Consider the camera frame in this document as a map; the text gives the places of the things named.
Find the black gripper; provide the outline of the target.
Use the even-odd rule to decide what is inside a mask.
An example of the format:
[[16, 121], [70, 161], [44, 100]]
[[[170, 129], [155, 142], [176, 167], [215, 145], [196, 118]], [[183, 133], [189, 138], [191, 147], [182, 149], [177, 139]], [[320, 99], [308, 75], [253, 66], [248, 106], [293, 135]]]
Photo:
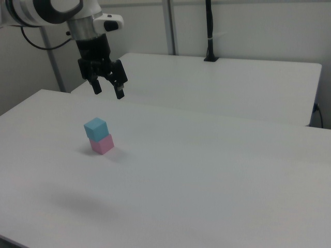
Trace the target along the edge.
[[83, 79], [93, 88], [94, 94], [102, 92], [98, 77], [107, 78], [113, 85], [117, 99], [122, 99], [124, 84], [128, 81], [121, 60], [111, 62], [110, 47], [106, 34], [88, 40], [76, 41], [81, 58], [78, 64]]

